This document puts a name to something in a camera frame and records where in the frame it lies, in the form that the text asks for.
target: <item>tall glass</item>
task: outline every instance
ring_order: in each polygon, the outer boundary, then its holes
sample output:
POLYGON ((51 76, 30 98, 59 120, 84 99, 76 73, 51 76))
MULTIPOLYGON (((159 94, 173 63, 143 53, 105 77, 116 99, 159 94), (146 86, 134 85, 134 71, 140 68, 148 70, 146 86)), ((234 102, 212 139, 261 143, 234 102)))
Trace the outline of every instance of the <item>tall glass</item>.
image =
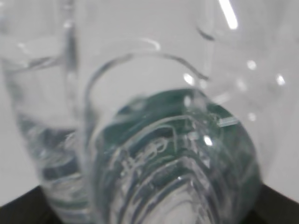
POLYGON ((290 1, 198 1, 196 27, 209 45, 204 73, 250 76, 264 67, 270 72, 268 58, 290 1))
POLYGON ((75 149, 72 1, 2 0, 0 59, 15 118, 52 208, 90 223, 75 149))
POLYGON ((79 153, 99 224, 234 224, 254 203, 257 152, 275 143, 269 95, 248 96, 266 79, 201 73, 199 2, 77 2, 79 153))

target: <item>glass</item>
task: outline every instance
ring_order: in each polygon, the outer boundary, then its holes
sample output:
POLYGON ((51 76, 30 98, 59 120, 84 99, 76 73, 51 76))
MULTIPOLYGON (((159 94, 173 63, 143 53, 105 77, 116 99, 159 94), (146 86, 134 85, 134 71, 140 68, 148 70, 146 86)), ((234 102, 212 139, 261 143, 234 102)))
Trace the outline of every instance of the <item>glass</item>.
POLYGON ((200 2, 77 2, 79 155, 99 224, 234 224, 255 201, 275 151, 260 88, 278 84, 202 74, 200 2))
POLYGON ((229 76, 270 72, 267 59, 291 0, 201 0, 194 7, 196 26, 209 46, 205 74, 229 76))
POLYGON ((75 155, 77 121, 68 103, 74 93, 71 26, 65 26, 70 6, 2 0, 0 59, 17 125, 51 207, 65 223, 86 224, 90 211, 75 155))

